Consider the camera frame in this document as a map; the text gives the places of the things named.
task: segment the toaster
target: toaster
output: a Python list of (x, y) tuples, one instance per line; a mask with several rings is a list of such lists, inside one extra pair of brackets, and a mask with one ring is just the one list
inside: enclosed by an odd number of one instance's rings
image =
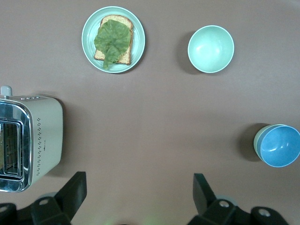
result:
[(0, 96), (0, 191), (21, 192), (60, 161), (63, 110), (46, 96)]

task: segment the slice of bread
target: slice of bread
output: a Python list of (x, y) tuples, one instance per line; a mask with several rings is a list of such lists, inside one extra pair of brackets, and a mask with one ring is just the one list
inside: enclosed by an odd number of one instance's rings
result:
[[(130, 30), (130, 44), (128, 49), (126, 50), (126, 52), (120, 57), (120, 59), (116, 62), (119, 64), (126, 64), (126, 65), (130, 65), (131, 63), (131, 49), (132, 49), (132, 42), (133, 42), (133, 23), (125, 16), (122, 15), (107, 15), (105, 16), (100, 23), (100, 27), (106, 23), (108, 20), (115, 20), (118, 21), (120, 23), (125, 24), (126, 26), (128, 26), (129, 30)], [(94, 59), (96, 60), (104, 60), (105, 55), (100, 51), (96, 49), (95, 52), (95, 56)]]

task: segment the green leaf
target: green leaf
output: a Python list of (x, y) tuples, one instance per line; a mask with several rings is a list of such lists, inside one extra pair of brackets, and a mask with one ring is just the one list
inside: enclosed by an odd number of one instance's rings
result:
[(108, 20), (99, 28), (94, 44), (105, 55), (104, 69), (120, 59), (128, 49), (130, 39), (129, 28), (121, 22)]

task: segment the open-faced sandwich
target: open-faced sandwich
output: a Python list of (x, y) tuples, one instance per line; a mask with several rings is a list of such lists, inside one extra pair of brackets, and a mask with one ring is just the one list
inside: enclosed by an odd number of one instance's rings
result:
[(133, 42), (133, 23), (122, 15), (107, 15), (100, 23), (94, 39), (94, 58), (103, 60), (103, 68), (113, 63), (130, 65)]

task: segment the blue bowl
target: blue bowl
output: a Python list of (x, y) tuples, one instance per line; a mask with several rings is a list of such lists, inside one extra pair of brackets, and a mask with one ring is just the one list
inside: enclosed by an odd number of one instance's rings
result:
[(266, 126), (256, 134), (254, 149), (266, 164), (273, 167), (287, 166), (300, 154), (300, 133), (288, 125)]
[(204, 73), (215, 73), (227, 67), (233, 53), (233, 38), (227, 30), (216, 25), (197, 30), (187, 47), (189, 60)]

